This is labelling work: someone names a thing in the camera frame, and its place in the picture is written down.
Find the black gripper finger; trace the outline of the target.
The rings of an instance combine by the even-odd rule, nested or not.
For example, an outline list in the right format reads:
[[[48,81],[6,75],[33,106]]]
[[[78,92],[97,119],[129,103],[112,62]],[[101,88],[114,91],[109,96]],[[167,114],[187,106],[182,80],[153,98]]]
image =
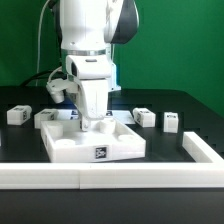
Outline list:
[[[82,116],[80,119],[80,128],[82,131],[88,131],[90,129],[91,122],[85,117]]]

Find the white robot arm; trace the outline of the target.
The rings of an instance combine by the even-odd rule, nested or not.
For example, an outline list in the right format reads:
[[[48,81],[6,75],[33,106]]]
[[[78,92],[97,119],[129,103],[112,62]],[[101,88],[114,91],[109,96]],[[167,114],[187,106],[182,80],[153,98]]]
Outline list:
[[[69,96],[79,112],[80,128],[106,116],[112,60],[109,44],[125,44],[137,33],[134,0],[59,0],[62,72],[65,79],[48,79],[55,102]]]

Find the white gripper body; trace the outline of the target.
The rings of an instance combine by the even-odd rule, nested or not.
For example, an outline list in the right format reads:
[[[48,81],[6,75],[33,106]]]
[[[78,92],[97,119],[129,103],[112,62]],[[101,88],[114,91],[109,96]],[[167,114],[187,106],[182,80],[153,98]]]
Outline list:
[[[78,85],[75,105],[89,120],[103,119],[107,111],[111,64],[106,55],[66,57],[66,71]]]

